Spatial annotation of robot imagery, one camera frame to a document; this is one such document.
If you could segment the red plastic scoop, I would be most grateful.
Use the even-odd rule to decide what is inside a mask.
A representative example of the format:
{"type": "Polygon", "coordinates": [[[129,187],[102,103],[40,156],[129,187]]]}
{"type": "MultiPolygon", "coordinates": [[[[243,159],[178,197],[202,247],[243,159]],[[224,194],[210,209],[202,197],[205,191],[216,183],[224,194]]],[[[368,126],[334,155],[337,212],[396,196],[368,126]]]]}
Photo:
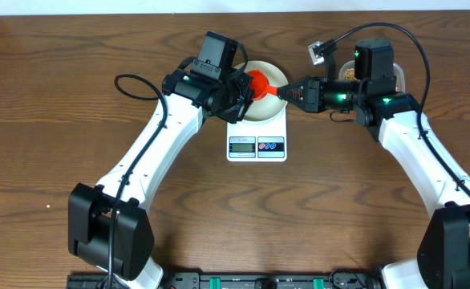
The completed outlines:
{"type": "Polygon", "coordinates": [[[250,88],[253,89],[253,101],[264,99],[268,94],[272,96],[278,95],[278,88],[269,83],[268,78],[260,70],[251,70],[248,74],[253,78],[250,88]]]}

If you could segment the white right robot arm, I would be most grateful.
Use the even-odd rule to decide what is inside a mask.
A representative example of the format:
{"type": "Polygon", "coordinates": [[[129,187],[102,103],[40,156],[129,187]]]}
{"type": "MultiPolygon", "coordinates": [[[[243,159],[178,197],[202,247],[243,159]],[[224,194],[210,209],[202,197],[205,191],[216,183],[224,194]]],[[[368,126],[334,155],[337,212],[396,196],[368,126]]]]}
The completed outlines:
{"type": "Polygon", "coordinates": [[[470,288],[470,177],[440,143],[419,103],[396,88],[387,39],[355,45],[354,81],[306,77],[278,97],[304,112],[354,111],[401,165],[430,217],[416,256],[379,269],[369,288],[470,288]]]}

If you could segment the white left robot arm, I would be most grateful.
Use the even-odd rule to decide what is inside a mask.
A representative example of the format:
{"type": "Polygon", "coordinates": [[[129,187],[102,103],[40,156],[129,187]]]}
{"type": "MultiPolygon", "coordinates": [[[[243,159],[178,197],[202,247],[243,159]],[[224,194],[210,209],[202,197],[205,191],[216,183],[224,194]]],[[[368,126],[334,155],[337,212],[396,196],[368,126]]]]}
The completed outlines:
{"type": "Polygon", "coordinates": [[[184,145],[209,117],[235,124],[253,102],[253,80],[233,67],[242,43],[209,31],[198,56],[184,59],[162,86],[142,76],[123,79],[151,88],[156,109],[131,148],[94,186],[79,183],[68,199],[68,250],[106,272],[79,282],[81,288],[157,288],[164,276],[152,259],[155,243],[149,211],[156,191],[184,145]]]}

